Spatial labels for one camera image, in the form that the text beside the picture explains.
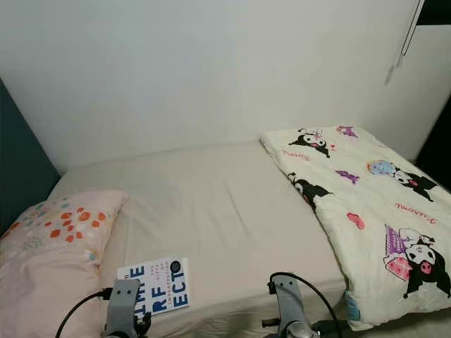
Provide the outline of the white blue lettered book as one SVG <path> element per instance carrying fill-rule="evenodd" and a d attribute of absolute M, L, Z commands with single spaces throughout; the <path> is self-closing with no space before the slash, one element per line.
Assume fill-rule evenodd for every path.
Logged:
<path fill-rule="evenodd" d="M 139 280 L 136 315 L 158 315 L 190 305 L 186 258 L 158 258 L 116 271 L 117 280 Z"/>

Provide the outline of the blue upholstered headboard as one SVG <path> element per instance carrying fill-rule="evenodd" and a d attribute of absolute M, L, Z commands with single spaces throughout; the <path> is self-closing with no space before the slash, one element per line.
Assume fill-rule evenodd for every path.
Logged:
<path fill-rule="evenodd" d="M 0 82 L 0 123 L 0 205 L 4 234 L 12 229 L 23 211 L 47 199 L 61 175 L 3 82 Z"/>

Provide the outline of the dark window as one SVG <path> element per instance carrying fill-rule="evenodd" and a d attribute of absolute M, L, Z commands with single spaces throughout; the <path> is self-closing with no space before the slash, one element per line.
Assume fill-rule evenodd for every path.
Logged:
<path fill-rule="evenodd" d="M 416 25 L 451 25 L 451 0 L 424 0 Z"/>

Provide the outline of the window blind wand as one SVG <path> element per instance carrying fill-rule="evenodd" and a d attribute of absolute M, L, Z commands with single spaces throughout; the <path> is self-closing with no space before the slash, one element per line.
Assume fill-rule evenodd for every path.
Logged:
<path fill-rule="evenodd" d="M 393 62 L 392 68 L 402 67 L 403 59 L 405 58 L 407 52 L 409 51 L 410 42 L 412 42 L 413 35 L 416 31 L 416 26 L 418 25 L 419 17 L 423 10 L 423 6 L 425 6 L 426 0 L 416 0 L 412 10 L 410 11 L 409 22 L 404 32 L 404 36 L 402 39 L 402 45 L 399 47 L 399 51 L 397 51 L 397 57 Z"/>

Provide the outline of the cream cartoon print blanket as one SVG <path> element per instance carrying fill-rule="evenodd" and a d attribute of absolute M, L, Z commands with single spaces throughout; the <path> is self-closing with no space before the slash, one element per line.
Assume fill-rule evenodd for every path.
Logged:
<path fill-rule="evenodd" d="M 451 308 L 451 193 L 361 127 L 270 131 L 261 144 L 311 206 L 370 330 Z"/>

